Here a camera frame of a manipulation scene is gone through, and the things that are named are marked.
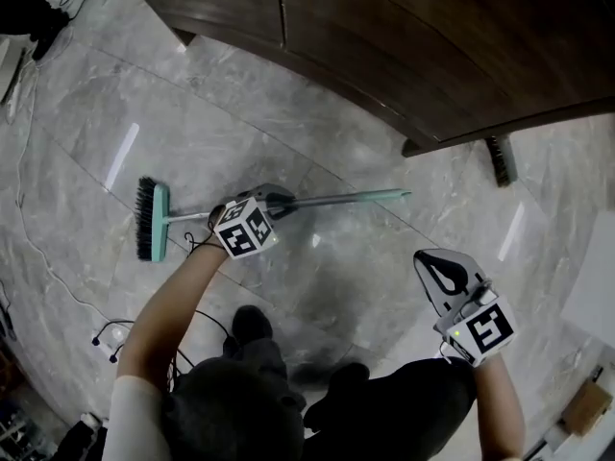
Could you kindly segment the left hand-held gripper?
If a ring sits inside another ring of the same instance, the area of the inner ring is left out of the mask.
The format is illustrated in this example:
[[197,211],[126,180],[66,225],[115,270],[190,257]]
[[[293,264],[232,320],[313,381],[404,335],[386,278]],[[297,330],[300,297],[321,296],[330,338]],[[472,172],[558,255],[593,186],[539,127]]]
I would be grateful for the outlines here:
[[209,216],[212,232],[231,259],[260,254],[279,243],[273,221],[296,212],[294,200],[292,192],[272,183],[226,196]]

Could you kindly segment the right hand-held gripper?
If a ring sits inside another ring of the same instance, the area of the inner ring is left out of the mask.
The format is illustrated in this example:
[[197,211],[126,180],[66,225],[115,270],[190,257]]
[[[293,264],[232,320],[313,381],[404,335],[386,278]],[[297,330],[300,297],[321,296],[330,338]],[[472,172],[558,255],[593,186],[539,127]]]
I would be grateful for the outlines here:
[[501,351],[515,337],[517,326],[508,300],[484,280],[452,307],[457,292],[468,292],[483,274],[470,256],[451,250],[419,250],[414,269],[436,313],[434,329],[472,367]]

